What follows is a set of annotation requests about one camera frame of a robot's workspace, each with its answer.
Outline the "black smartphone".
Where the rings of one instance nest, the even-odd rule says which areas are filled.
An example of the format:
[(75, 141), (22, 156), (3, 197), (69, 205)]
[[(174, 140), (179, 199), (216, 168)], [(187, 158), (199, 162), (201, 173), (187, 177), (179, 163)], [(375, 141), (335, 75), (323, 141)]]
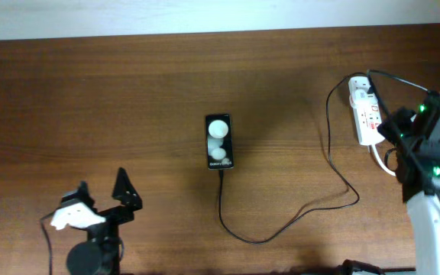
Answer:
[(205, 142), (207, 167), (210, 170), (228, 170), (235, 166), (229, 114), (205, 116)]

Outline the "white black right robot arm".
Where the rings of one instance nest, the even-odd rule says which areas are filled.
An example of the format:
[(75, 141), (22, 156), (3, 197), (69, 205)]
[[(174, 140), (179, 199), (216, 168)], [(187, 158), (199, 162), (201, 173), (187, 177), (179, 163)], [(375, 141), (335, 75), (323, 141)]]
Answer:
[(396, 178), (416, 245), (416, 272), (440, 274), (440, 93), (400, 108), (378, 126), (396, 148)]

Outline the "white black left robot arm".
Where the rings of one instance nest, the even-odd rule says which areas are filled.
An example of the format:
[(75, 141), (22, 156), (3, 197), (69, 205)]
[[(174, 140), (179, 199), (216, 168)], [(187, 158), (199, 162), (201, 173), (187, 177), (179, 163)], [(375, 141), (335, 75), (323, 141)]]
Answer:
[(112, 198), (119, 205), (99, 211), (94, 207), (87, 183), (82, 181), (61, 199), (51, 225), (57, 230), (70, 226), (86, 232), (86, 240), (76, 244), (67, 255), (66, 268), (71, 274), (120, 273), (125, 245), (119, 226), (134, 221), (134, 213), (143, 208), (141, 197), (122, 167), (117, 172)]

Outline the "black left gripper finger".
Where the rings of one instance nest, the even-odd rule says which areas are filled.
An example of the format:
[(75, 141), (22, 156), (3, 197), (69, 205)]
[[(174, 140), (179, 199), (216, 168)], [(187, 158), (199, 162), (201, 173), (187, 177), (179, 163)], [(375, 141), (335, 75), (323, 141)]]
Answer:
[(66, 193), (61, 199), (61, 207), (69, 207), (78, 203), (83, 203), (90, 209), (93, 209), (95, 200), (90, 196), (88, 185), (85, 181), (81, 181), (78, 188)]
[(114, 189), (112, 191), (112, 198), (118, 200), (131, 211), (137, 211), (143, 208), (141, 197), (131, 184), (126, 170), (122, 167), (118, 169)]

